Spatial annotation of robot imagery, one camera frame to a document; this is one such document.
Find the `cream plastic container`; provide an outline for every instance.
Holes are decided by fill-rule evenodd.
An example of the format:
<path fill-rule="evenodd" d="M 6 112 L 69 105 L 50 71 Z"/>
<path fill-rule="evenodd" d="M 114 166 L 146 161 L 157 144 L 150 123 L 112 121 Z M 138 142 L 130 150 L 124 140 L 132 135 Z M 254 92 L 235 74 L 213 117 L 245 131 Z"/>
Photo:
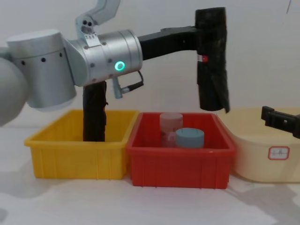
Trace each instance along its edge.
<path fill-rule="evenodd" d="M 275 110 L 300 114 L 300 108 Z M 261 113 L 262 108 L 218 113 L 237 147 L 234 171 L 243 178 L 258 182 L 300 182 L 300 139 L 266 127 Z"/>

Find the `label sticker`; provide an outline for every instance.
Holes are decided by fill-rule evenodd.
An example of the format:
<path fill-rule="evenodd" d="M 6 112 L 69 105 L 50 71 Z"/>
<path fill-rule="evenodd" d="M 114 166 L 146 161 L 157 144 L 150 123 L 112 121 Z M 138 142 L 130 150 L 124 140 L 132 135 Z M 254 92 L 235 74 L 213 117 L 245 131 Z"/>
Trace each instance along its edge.
<path fill-rule="evenodd" d="M 274 146 L 269 149 L 270 160 L 287 160 L 290 155 L 289 147 Z"/>

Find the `blue lid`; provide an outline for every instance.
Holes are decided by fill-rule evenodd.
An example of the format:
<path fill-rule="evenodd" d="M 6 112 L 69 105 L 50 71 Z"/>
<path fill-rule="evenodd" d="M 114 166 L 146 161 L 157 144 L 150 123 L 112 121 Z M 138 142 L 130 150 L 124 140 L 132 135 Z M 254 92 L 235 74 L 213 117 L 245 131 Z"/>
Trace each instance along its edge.
<path fill-rule="evenodd" d="M 176 145 L 179 148 L 203 148 L 204 132 L 194 128 L 183 128 L 176 131 Z"/>

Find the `black clamp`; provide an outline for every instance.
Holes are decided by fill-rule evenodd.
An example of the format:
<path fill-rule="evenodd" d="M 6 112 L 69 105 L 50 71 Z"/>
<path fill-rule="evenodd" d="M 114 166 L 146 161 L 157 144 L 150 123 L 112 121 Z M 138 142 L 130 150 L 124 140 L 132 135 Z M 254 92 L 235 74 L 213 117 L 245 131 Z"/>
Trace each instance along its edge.
<path fill-rule="evenodd" d="M 283 130 L 300 139 L 300 115 L 294 116 L 264 106 L 262 108 L 262 120 L 267 127 Z"/>

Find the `black cable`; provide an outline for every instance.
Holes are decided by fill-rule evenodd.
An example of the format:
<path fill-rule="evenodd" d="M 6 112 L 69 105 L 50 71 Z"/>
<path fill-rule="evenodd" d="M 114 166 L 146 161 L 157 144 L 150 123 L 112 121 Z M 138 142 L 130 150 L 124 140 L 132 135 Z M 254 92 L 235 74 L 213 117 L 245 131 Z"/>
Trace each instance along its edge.
<path fill-rule="evenodd" d="M 138 73 L 139 73 L 142 81 L 139 82 L 139 83 L 135 83 L 135 84 L 127 86 L 127 88 L 129 89 L 129 91 L 133 91 L 133 90 L 136 90 L 136 89 L 144 86 L 144 77 L 143 77 L 141 71 L 138 71 Z"/>

